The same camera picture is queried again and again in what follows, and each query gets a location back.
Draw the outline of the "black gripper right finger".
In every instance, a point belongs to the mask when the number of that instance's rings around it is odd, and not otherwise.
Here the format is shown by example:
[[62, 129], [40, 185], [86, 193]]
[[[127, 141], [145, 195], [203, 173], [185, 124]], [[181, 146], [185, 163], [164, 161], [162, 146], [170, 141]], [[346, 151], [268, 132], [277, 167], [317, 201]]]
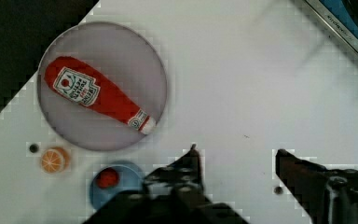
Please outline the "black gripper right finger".
[[280, 149], [275, 172], [312, 224], [358, 224], [358, 170], [328, 169]]

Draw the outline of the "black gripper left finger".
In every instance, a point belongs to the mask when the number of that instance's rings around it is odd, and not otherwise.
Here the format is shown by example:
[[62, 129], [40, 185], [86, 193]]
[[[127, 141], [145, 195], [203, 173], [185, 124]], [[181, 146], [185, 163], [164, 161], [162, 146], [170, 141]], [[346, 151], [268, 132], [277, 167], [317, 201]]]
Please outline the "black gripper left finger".
[[155, 169], [143, 179], [143, 190], [152, 198], [169, 195], [175, 187], [185, 186], [204, 191], [201, 156], [196, 144], [182, 157]]

